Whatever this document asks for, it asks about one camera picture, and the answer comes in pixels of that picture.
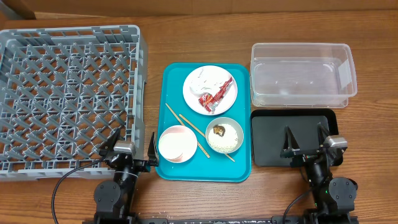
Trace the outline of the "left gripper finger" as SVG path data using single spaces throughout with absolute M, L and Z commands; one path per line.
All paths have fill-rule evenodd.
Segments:
M 147 151 L 147 156 L 148 156 L 148 163 L 150 166 L 153 167 L 159 166 L 159 155 L 157 152 L 155 132 L 152 133 L 150 144 Z
M 118 128 L 115 130 L 112 136 L 110 136 L 102 145 L 99 147 L 99 155 L 101 157 L 110 156 L 114 152 L 114 146 L 120 138 L 121 130 Z

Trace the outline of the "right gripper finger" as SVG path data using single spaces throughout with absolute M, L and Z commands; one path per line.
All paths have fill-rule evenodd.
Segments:
M 283 146 L 282 150 L 284 152 L 299 150 L 300 147 L 299 147 L 296 139 L 294 138 L 294 135 L 293 135 L 291 129 L 288 126 L 286 126 L 284 131 L 285 131 L 285 134 L 284 134 L 284 146 Z
M 321 123 L 317 124 L 318 143 L 324 145 L 325 139 L 330 135 L 329 130 Z

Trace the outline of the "pink bowl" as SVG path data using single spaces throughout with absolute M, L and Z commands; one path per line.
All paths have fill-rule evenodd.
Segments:
M 194 132 L 182 125 L 167 128 L 159 138 L 160 155 L 169 162 L 183 163 L 191 159 L 198 147 Z

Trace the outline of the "wooden chopstick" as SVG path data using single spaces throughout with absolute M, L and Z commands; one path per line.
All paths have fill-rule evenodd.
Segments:
M 191 127 L 193 127 L 196 131 L 198 131 L 203 137 L 205 137 L 206 138 L 206 140 L 207 140 L 207 137 L 206 137 L 206 134 L 205 133 L 203 133 L 200 129 L 198 129 L 193 123 L 191 123 L 186 117 L 184 117 L 182 114 L 179 114 L 179 116 L 186 122 L 186 123 L 188 123 Z M 231 161 L 233 161 L 233 162 L 235 162 L 235 160 L 229 155 L 229 154 L 225 154 L 225 156 L 227 157 L 227 158 L 229 158 Z
M 184 122 L 177 116 L 177 114 L 173 111 L 173 109 L 167 104 L 165 103 L 166 107 L 170 110 L 170 112 L 174 115 L 174 117 L 176 118 L 176 120 L 182 125 L 185 126 Z M 203 148 L 203 146 L 197 141 L 197 146 L 201 149 L 201 151 L 204 153 L 204 155 L 209 159 L 210 155 L 206 152 L 206 150 Z

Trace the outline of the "white rice grains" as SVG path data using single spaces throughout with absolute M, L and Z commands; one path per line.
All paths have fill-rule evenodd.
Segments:
M 227 154 L 233 151 L 238 145 L 237 131 L 230 124 L 222 124 L 225 127 L 223 137 L 214 134 L 213 127 L 208 134 L 208 144 L 217 152 Z

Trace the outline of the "grey bowl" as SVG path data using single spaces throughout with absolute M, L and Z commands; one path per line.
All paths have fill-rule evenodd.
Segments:
M 237 131 L 237 134 L 238 134 L 238 145 L 236 146 L 236 148 L 233 150 L 233 151 L 231 151 L 230 153 L 232 153 L 232 152 L 235 152 L 235 151 L 237 151 L 240 147 L 241 147 L 241 145 L 243 144 L 243 140 L 244 140 L 244 134 L 243 134 L 243 129 L 242 129 L 242 127 L 239 125 L 239 123 L 238 122 L 236 122 L 235 120 L 233 120 L 233 119 L 231 119 L 231 118 L 227 118 L 227 117 L 219 117 L 219 118 L 215 118 L 213 121 L 211 121 L 210 123 L 209 123 L 209 125 L 207 126 L 207 128 L 206 128 L 206 132 L 205 132 L 205 134 L 206 134 L 206 137 L 207 137 L 207 143 L 208 143 L 208 134 L 209 134 L 209 132 L 210 132 L 210 129 L 214 126 L 214 125 L 216 125 L 216 124 L 230 124 L 230 125 L 232 125 L 232 127 Z

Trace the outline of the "brown food piece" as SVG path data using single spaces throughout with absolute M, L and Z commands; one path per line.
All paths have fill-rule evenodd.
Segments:
M 225 134 L 225 127 L 222 124 L 216 124 L 213 126 L 213 132 L 220 137 L 223 137 Z

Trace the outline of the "red snack wrapper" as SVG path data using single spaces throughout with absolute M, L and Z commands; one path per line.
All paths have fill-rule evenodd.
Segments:
M 215 95 L 205 93 L 204 95 L 199 97 L 198 102 L 201 104 L 202 107 L 204 107 L 207 112 L 214 113 L 216 107 L 220 104 L 222 99 L 228 93 L 233 82 L 233 78 L 231 77 L 228 81 L 224 82 L 222 86 L 220 86 L 220 90 Z

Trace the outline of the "white round plate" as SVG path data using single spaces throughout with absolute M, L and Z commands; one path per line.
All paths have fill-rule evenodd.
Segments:
M 229 81 L 226 93 L 213 111 L 208 111 L 200 103 L 206 94 L 215 96 L 221 87 Z M 219 115 L 229 110 L 238 95 L 236 80 L 226 69 L 215 65 L 205 65 L 190 72 L 183 83 L 183 98 L 195 112 L 203 115 Z

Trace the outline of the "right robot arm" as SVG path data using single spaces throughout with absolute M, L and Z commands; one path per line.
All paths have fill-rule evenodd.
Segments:
M 330 167 L 335 165 L 348 148 L 347 140 L 340 135 L 332 135 L 322 124 L 317 125 L 318 146 L 302 149 L 291 129 L 285 127 L 284 146 L 280 152 L 283 158 L 291 158 L 292 168 L 305 169 L 310 188 L 299 195 L 285 209 L 282 223 L 287 221 L 289 210 L 308 194 L 313 195 L 315 208 L 307 209 L 297 223 L 357 223 L 350 216 L 354 210 L 358 184 L 346 177 L 333 177 Z

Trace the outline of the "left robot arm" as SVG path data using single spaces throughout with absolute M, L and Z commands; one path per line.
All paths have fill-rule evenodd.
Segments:
M 151 136 L 146 160 L 133 142 L 122 140 L 120 129 L 100 145 L 99 154 L 114 170 L 114 175 L 95 188 L 93 223 L 137 223 L 137 215 L 130 212 L 137 179 L 139 174 L 150 172 L 152 167 L 159 165 L 155 134 Z

